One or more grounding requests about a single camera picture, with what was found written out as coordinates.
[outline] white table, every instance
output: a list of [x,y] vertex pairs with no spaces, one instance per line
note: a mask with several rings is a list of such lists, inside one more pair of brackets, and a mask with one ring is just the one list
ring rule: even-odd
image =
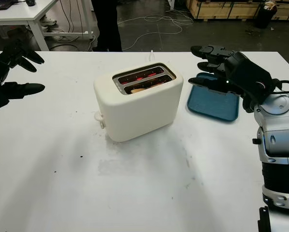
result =
[[92,38],[91,24],[86,12],[86,1],[82,0],[84,18],[89,28],[88,32],[82,33],[43,33],[40,26],[40,18],[57,2],[58,0],[36,0],[34,6],[29,7],[25,2],[11,6],[7,10],[0,11],[0,26],[3,25],[29,25],[31,31],[42,51],[48,51],[44,36],[85,36]]
[[[0,232],[257,232],[263,184],[258,125],[240,107],[224,123],[189,112],[190,53],[155,53],[185,79],[175,121],[124,143],[93,115],[96,77],[146,62],[149,53],[40,52],[7,81],[46,86],[0,109]],[[276,52],[246,52],[289,79]]]

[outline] robotic arm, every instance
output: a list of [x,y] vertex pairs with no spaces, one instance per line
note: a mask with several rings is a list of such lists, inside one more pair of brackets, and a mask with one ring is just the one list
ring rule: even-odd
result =
[[[241,52],[227,51],[220,46],[193,46],[192,53],[208,62],[198,67],[214,73],[216,80],[191,78],[193,85],[220,93],[232,92],[243,98],[243,108],[254,112],[259,124],[253,143],[259,147],[264,177],[263,200],[269,208],[289,211],[289,91],[283,83],[250,61]],[[259,231],[270,232],[269,210],[261,208]]]
[[45,88],[41,84],[26,83],[20,85],[17,82],[3,83],[10,68],[16,65],[33,73],[37,71],[24,57],[38,64],[44,63],[44,60],[37,53],[27,48],[20,40],[16,40],[6,46],[3,52],[0,53],[0,108],[8,104],[9,99],[21,99],[26,95],[41,92]]

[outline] black bin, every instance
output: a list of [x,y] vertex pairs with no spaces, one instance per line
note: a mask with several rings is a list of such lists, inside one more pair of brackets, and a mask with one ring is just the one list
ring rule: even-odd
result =
[[264,9],[265,4],[261,4],[259,9],[259,14],[257,15],[257,18],[255,20],[255,26],[257,28],[266,28],[271,21],[272,17],[277,12],[276,6],[272,8],[271,10]]

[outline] white toaster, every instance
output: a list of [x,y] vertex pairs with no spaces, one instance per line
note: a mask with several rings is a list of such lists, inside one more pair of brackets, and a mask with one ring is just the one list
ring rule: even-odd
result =
[[182,86],[183,78],[163,63],[101,76],[94,81],[95,118],[112,140],[130,140],[174,120]]

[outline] concrete floor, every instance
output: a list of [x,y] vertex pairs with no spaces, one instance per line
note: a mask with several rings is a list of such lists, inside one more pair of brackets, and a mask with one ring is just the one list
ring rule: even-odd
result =
[[[185,19],[178,13],[166,12],[169,10],[169,4],[165,0],[125,0],[127,3],[119,5],[118,22],[127,19],[144,17],[147,15],[166,15],[174,19]],[[62,0],[66,14],[69,17],[69,1]],[[71,18],[74,24],[74,31],[81,31],[81,23],[76,6],[76,1],[71,3]],[[61,10],[59,2],[47,13],[50,18],[57,19],[57,28],[68,31],[68,22]],[[98,36],[98,27],[94,13],[91,13],[93,21],[93,31]],[[143,18],[128,21],[119,25],[122,47],[131,46],[135,39],[145,33],[165,32],[174,33],[180,29],[169,20],[158,22],[147,22]],[[38,45],[31,32],[25,33],[15,31],[10,34],[10,40],[21,38],[26,41],[34,50],[39,50]],[[0,50],[9,40],[0,38]],[[55,38],[47,38],[49,47],[61,44]],[[88,40],[77,39],[70,44],[76,45],[80,51],[86,51],[89,46]],[[176,35],[150,34],[142,37],[131,49],[126,52],[186,52],[193,45],[216,44],[223,45],[229,50],[238,51],[277,51],[289,63],[289,22],[271,22],[268,28],[258,29],[253,26],[252,21],[194,21],[191,25],[182,25],[182,32]],[[54,51],[76,51],[71,46],[61,46],[54,48]]]

